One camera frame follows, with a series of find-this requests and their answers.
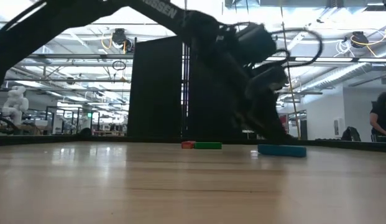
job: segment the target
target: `wooden table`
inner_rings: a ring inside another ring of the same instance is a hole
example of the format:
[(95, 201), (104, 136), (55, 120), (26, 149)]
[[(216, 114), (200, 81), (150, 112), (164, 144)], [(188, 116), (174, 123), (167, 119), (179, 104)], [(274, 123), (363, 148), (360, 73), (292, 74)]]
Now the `wooden table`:
[(2, 146), (0, 223), (386, 224), (386, 153), (223, 148)]

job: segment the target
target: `red block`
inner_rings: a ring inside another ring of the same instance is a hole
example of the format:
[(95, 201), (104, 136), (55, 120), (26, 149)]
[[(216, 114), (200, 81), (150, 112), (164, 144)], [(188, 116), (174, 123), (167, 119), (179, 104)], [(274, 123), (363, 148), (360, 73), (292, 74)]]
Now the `red block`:
[(194, 141), (185, 141), (182, 142), (182, 149), (193, 149), (195, 145)]

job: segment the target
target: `person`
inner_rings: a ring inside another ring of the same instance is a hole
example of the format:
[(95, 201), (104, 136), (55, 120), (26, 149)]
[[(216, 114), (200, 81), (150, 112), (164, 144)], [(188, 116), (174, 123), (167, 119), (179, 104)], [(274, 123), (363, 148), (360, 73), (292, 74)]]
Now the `person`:
[(376, 104), (370, 112), (373, 142), (386, 142), (386, 92), (378, 96)]

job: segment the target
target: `black panel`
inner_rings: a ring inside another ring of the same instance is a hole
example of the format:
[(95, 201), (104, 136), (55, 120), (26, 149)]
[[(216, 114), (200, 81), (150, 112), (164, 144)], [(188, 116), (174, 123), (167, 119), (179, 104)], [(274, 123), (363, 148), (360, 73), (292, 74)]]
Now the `black panel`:
[(127, 135), (179, 138), (182, 42), (177, 37), (136, 44)]
[(187, 137), (196, 139), (240, 139), (231, 93), (199, 60), (190, 57)]

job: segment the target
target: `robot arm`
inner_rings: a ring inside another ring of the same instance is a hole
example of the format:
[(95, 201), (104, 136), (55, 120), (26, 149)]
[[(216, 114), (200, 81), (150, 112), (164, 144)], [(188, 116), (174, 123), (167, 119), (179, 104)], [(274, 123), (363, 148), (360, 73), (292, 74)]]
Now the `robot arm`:
[[(288, 139), (275, 108), (274, 91), (287, 82), (283, 64), (288, 61), (289, 52), (277, 50), (272, 38), (277, 32), (269, 33), (263, 25), (253, 23), (237, 32), (236, 26), (240, 24), (222, 24), (202, 12), (180, 9), (169, 0), (41, 0), (35, 3), (0, 30), (0, 87), (7, 70), (64, 30), (85, 26), (125, 6), (168, 28), (190, 46), (233, 93), (232, 103), (241, 122), (269, 140)], [(310, 30), (305, 32), (316, 36), (319, 50), (311, 61), (298, 66), (313, 63), (323, 49), (319, 35)], [(255, 64), (280, 52), (286, 53), (284, 60), (253, 69)]]

